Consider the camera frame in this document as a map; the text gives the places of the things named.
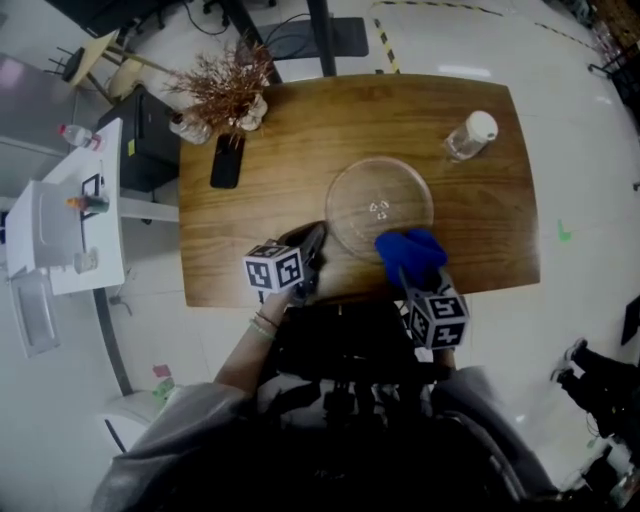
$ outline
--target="blue glove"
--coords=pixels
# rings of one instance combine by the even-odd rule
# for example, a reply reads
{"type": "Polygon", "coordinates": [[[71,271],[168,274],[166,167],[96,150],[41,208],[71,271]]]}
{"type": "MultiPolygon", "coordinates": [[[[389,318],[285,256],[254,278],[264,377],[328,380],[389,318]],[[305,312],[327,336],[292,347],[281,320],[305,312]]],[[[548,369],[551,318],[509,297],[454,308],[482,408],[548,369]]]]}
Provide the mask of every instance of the blue glove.
{"type": "Polygon", "coordinates": [[[384,233],[376,238],[375,245],[387,277],[399,287],[402,287],[400,266],[411,284],[424,289],[429,276],[447,264],[447,253],[426,229],[412,229],[406,235],[384,233]]]}

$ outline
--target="dried plant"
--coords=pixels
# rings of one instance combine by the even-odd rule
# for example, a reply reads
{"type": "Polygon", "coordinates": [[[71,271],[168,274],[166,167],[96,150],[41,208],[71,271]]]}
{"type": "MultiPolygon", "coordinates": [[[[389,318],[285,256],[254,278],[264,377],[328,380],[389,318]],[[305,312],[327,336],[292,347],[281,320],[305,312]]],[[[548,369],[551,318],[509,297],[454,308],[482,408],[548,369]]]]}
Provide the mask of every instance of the dried plant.
{"type": "Polygon", "coordinates": [[[225,46],[221,56],[198,54],[191,71],[171,73],[166,90],[188,93],[193,98],[195,103],[184,114],[193,114],[214,129],[239,136],[242,129],[229,120],[237,121],[247,114],[256,95],[264,90],[270,70],[266,48],[241,39],[225,46]]]}

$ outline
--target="bottle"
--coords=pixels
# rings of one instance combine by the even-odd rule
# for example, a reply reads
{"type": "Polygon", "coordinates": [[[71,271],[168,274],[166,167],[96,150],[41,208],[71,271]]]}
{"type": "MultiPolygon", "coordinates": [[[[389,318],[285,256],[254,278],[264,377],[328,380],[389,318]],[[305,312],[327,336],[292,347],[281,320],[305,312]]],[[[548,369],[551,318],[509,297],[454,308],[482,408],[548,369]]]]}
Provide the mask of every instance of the bottle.
{"type": "Polygon", "coordinates": [[[496,120],[486,112],[476,111],[449,135],[444,145],[456,160],[468,160],[477,155],[498,136],[496,120]]]}
{"type": "Polygon", "coordinates": [[[61,124],[60,128],[58,128],[58,133],[62,135],[72,146],[87,148],[92,151],[98,151],[98,149],[101,149],[102,137],[93,133],[91,130],[83,128],[82,126],[78,126],[76,124],[67,126],[61,124]]]}

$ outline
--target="black computer tower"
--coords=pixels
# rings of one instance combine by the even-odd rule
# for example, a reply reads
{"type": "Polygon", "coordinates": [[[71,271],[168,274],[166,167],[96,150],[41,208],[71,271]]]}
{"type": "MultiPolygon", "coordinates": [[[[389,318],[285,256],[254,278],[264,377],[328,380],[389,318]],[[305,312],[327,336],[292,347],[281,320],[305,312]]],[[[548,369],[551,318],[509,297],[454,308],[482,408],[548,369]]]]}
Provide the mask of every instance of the black computer tower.
{"type": "Polygon", "coordinates": [[[172,109],[139,85],[98,121],[98,129],[119,117],[120,186],[151,192],[178,177],[180,137],[169,130],[172,109]]]}

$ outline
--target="bracelet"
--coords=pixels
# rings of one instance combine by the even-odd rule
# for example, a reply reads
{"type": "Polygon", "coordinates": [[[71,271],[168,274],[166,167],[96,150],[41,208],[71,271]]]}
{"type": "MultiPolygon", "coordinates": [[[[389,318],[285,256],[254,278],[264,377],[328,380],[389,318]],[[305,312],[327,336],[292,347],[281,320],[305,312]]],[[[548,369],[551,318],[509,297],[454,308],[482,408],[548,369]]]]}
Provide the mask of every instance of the bracelet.
{"type": "Polygon", "coordinates": [[[260,334],[262,334],[269,341],[273,341],[276,339],[276,337],[273,334],[271,334],[269,331],[266,331],[265,329],[260,327],[258,325],[258,322],[256,322],[253,318],[249,320],[249,325],[253,327],[256,331],[258,331],[260,334]]]}
{"type": "Polygon", "coordinates": [[[258,318],[262,318],[265,322],[267,322],[269,325],[271,325],[274,329],[279,329],[280,326],[277,325],[276,323],[272,322],[271,320],[269,320],[266,316],[264,316],[262,313],[260,313],[259,311],[256,311],[256,316],[258,318]]]}

